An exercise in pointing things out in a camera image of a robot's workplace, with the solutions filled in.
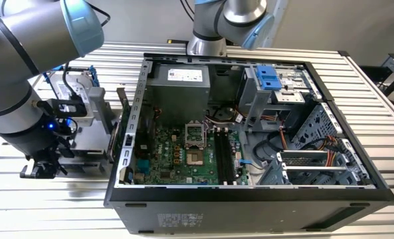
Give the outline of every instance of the green circuit board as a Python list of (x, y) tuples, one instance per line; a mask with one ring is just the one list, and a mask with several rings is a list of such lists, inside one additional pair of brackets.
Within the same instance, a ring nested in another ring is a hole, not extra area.
[[(229, 133), (229, 143), (240, 152), (237, 133)], [(152, 154), (149, 159), (149, 171), (144, 178), (136, 180), (138, 184), (188, 184), (188, 185), (219, 185), (217, 165), (215, 157), (215, 141), (212, 131), (207, 132), (205, 147), (184, 147), (184, 128), (159, 127), (155, 132)], [(231, 156), (235, 166), (235, 154)], [(247, 185), (247, 173), (240, 167), (241, 176), (235, 179), (237, 185)]]

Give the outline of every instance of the white wall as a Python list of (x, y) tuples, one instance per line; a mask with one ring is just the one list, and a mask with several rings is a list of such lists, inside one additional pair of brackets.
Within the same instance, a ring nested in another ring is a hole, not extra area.
[[(112, 16), (105, 41), (164, 43), (191, 38), (192, 22), (179, 0), (88, 2)], [(346, 50), (359, 64), (379, 65), (394, 52), (394, 0), (288, 0), (272, 47)]]
[(394, 0), (289, 0), (272, 47), (346, 50), (379, 65), (394, 53)]
[(110, 15), (105, 41), (165, 43), (188, 40), (192, 21), (179, 0), (88, 0)]

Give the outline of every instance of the power supply label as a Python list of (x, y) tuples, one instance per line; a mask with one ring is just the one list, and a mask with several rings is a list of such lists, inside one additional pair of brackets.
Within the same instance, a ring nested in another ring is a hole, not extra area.
[(157, 214), (157, 223), (163, 228), (200, 227), (203, 213), (163, 213)]
[(185, 70), (185, 69), (169, 69), (167, 80), (203, 82), (203, 71)]

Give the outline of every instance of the ram slot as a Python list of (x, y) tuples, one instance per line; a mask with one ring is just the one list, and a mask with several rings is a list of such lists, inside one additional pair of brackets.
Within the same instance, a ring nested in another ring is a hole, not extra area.
[(223, 129), (215, 132), (215, 154), (217, 162), (219, 184), (232, 185), (233, 183), (233, 165), (231, 157), (231, 148), (228, 140), (228, 131)]

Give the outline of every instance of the blue connector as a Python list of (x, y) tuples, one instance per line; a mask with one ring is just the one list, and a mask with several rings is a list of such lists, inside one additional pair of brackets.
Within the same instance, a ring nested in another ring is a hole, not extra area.
[(244, 159), (240, 159), (239, 162), (243, 163), (243, 164), (251, 164), (251, 161), (249, 160), (244, 160)]
[(263, 90), (280, 90), (281, 83), (272, 66), (256, 66), (256, 77)]
[(98, 87), (97, 74), (96, 74), (96, 69), (94, 69), (93, 65), (89, 67), (89, 72), (92, 74), (92, 85), (94, 87)]

